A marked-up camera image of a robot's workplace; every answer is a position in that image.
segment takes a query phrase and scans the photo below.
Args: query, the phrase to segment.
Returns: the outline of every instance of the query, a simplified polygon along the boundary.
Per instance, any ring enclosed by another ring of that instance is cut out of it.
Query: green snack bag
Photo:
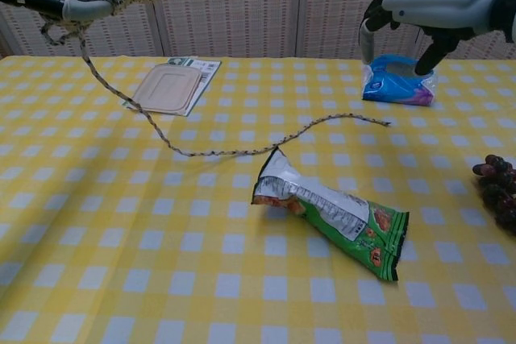
[[[276,148],[260,171],[253,205],[285,207],[305,218],[378,278],[397,281],[408,212],[329,189],[302,176]]]

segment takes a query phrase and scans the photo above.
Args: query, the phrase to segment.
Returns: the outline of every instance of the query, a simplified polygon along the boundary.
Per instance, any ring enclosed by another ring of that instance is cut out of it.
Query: container lid
[[[183,114],[200,80],[197,68],[158,64],[142,80],[133,99],[145,110]]]

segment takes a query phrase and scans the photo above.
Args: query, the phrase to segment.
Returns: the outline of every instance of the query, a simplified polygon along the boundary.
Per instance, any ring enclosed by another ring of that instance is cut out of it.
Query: dark grape
[[[505,196],[503,189],[499,185],[496,185],[496,184],[490,184],[487,187],[485,187],[484,194],[489,195],[491,197],[496,197],[496,198]]]
[[[482,176],[483,175],[483,173],[481,172],[482,165],[484,165],[484,164],[473,165],[473,173],[475,175],[478,175],[478,176]]]
[[[497,220],[500,222],[502,226],[516,226],[516,209],[510,209],[501,213],[497,216]]]
[[[501,199],[500,201],[498,201],[497,203],[497,209],[498,211],[501,211],[501,212],[505,212],[505,211],[508,211],[510,209],[514,209],[516,208],[516,205],[514,203],[514,199],[512,197],[506,197],[504,199]]]
[[[497,170],[495,167],[489,164],[483,164],[480,167],[480,172],[482,176],[492,176],[497,173]]]
[[[497,182],[498,184],[501,186],[501,187],[507,187],[509,186],[509,184],[512,184],[513,183],[513,177],[507,173],[507,172],[504,172],[504,173],[501,173],[501,174],[498,174],[497,175]]]
[[[496,197],[488,197],[487,195],[482,195],[482,201],[486,207],[490,209],[496,209],[497,206],[497,198]]]
[[[508,184],[506,187],[506,191],[510,194],[516,193],[516,181],[513,181],[512,183]]]
[[[478,180],[478,184],[481,186],[481,187],[486,187],[490,184],[493,184],[495,183],[496,181],[496,177],[492,177],[492,176],[483,176],[481,177],[479,180]]]
[[[497,159],[498,159],[498,156],[496,156],[496,155],[487,155],[485,157],[485,162],[487,164],[493,164]]]
[[[493,167],[495,167],[497,172],[505,172],[505,171],[507,171],[507,169],[509,169],[509,166],[503,160],[497,160],[492,165],[493,165]]]

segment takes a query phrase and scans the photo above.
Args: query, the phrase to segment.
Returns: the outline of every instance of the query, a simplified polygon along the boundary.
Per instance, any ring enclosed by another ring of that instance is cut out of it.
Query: yellow checkered tablecloth
[[[164,58],[97,58],[132,93]],[[516,163],[516,62],[445,61],[431,108],[364,102],[360,63],[222,58],[190,150],[281,149],[301,173],[409,210],[382,283],[306,221],[249,205],[267,155],[186,159],[78,58],[0,61],[0,342],[516,343],[516,241],[471,167]]]

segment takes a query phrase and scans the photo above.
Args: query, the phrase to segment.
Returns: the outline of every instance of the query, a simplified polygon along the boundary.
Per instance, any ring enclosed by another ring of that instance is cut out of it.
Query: nutrition label
[[[342,236],[350,241],[354,241],[367,225],[363,219],[335,205],[326,198],[297,184],[282,180],[279,177],[266,176],[262,178],[256,188],[255,194],[274,196],[281,199],[295,196],[311,203],[317,208],[319,216],[326,223],[334,227]],[[352,201],[355,205],[360,204],[360,206],[366,206],[368,211],[368,203],[366,201],[360,200],[360,202],[357,203],[357,198],[349,197],[348,195],[344,195],[344,197]]]

